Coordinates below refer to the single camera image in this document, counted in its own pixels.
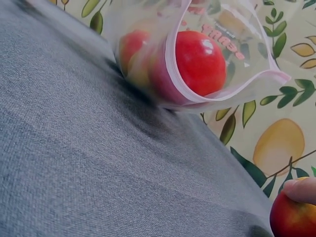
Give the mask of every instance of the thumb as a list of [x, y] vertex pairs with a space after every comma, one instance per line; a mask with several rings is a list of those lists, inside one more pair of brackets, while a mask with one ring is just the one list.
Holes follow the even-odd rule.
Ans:
[[293, 201], [316, 205], [316, 178], [288, 180], [283, 191]]

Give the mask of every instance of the apple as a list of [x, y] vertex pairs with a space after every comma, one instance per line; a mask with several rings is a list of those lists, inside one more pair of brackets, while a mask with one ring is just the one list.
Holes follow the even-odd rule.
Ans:
[[188, 101], [174, 86], [166, 67], [164, 45], [158, 47], [150, 60], [149, 78], [157, 96], [163, 102], [185, 105]]
[[175, 51], [180, 75], [196, 94], [206, 96], [224, 87], [225, 58], [209, 36], [196, 31], [179, 32]]
[[151, 55], [140, 55], [135, 53], [128, 63], [127, 80], [140, 88], [148, 88], [150, 84], [148, 70], [150, 66]]
[[295, 202], [281, 191], [272, 205], [270, 226], [275, 237], [316, 237], [316, 206]]
[[128, 73], [128, 63], [148, 41], [150, 33], [134, 30], [123, 36], [119, 41], [119, 62], [124, 75]]

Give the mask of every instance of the yellow lemon print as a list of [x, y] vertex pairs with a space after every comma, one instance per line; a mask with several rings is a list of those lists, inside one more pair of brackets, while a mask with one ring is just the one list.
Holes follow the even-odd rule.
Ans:
[[261, 135], [253, 154], [253, 162], [266, 175], [273, 175], [304, 152], [305, 139], [301, 128], [292, 120], [283, 118], [273, 123]]

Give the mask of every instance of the gray upholstery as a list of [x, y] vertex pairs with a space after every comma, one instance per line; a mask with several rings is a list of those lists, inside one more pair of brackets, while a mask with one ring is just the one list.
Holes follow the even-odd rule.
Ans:
[[197, 116], [12, 0], [0, 49], [0, 237], [271, 236], [270, 201]]

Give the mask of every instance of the hand holding apple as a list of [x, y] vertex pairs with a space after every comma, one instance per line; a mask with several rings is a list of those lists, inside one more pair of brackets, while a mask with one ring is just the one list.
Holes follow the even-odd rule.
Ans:
[[316, 178], [287, 181], [270, 213], [275, 237], [316, 237], [316, 206], [313, 204], [316, 204]]

